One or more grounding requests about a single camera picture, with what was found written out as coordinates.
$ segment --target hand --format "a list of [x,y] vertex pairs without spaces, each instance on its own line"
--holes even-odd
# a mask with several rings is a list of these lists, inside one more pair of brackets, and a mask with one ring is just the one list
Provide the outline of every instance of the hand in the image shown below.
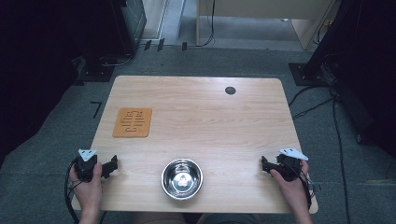
[[96,163],[93,168],[91,182],[80,183],[76,174],[75,164],[70,170],[70,178],[73,181],[73,191],[81,206],[81,221],[79,223],[97,223],[99,218],[99,207],[102,201],[102,164]]
[[[304,160],[301,160],[301,164],[301,171],[305,174],[305,176],[307,176],[309,168],[308,163]],[[308,202],[306,200],[304,187],[300,178],[287,182],[278,171],[271,170],[270,172],[279,185],[286,202],[288,202],[296,218],[296,222],[313,223],[311,216],[309,215]],[[302,176],[302,179],[306,182],[307,180],[305,176]]]

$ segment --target bowl rim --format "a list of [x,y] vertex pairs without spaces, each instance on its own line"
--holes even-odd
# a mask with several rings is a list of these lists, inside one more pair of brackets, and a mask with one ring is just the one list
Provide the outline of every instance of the bowl rim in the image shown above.
[[[198,168],[198,172],[199,172],[200,178],[199,178],[198,187],[197,187],[197,189],[194,191],[193,194],[191,194],[191,195],[189,195],[188,197],[185,197],[185,198],[178,198],[178,197],[176,197],[175,195],[169,193],[168,190],[166,190],[166,187],[165,187],[165,185],[164,185],[164,183],[163,183],[163,179],[164,179],[165,171],[167,170],[167,168],[168,168],[170,165],[172,165],[172,164],[177,164],[177,163],[183,162],[183,161],[188,161],[188,162],[191,162],[193,165],[195,165],[195,166]],[[171,197],[171,198],[173,198],[173,199],[175,199],[175,200],[178,200],[178,201],[184,201],[184,200],[188,200],[188,199],[192,198],[192,197],[200,190],[200,188],[201,188],[201,186],[202,186],[202,183],[203,183],[203,180],[204,180],[204,174],[203,174],[203,172],[202,172],[202,170],[201,170],[201,167],[200,167],[195,161],[193,161],[193,160],[191,160],[191,159],[187,159],[187,158],[179,158],[179,159],[175,159],[175,160],[170,161],[170,162],[165,166],[165,168],[163,168],[163,173],[162,173],[162,175],[161,175],[161,185],[163,186],[163,191],[165,191],[165,193],[166,193],[169,197]]]

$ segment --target black round hole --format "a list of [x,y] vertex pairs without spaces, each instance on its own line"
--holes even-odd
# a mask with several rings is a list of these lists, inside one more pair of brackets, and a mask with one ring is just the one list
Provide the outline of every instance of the black round hole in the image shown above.
[[234,87],[227,87],[225,92],[227,92],[229,95],[234,95],[236,93],[236,89]]

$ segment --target table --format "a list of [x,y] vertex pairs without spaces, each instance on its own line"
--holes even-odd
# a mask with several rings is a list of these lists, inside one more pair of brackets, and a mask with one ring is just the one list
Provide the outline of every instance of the table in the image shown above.
[[[235,94],[225,92],[234,87]],[[149,134],[112,136],[120,108],[150,107]],[[275,78],[117,77],[92,148],[100,162],[118,156],[119,169],[104,180],[107,211],[288,213],[261,156],[300,149],[282,84]],[[198,163],[200,191],[176,201],[162,189],[164,167],[177,158]],[[73,200],[78,209],[78,202]],[[310,212],[318,211],[313,200]]]
[[[196,44],[200,17],[211,16],[214,0],[197,1]],[[332,10],[335,0],[216,0],[215,16],[292,19],[303,49],[307,49]]]

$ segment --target light wood tabletop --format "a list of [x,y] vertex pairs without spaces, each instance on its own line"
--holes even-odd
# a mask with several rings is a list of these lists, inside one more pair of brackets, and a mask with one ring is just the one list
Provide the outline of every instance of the light wood tabletop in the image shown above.
[[[233,87],[234,94],[225,89]],[[113,137],[119,110],[151,108],[147,137]],[[117,77],[93,139],[101,163],[117,155],[119,169],[103,180],[107,211],[289,213],[261,157],[300,143],[281,82],[275,78]],[[203,185],[187,201],[170,198],[161,176],[187,158]],[[310,212],[318,211],[313,199]],[[76,199],[73,206],[79,209]]]

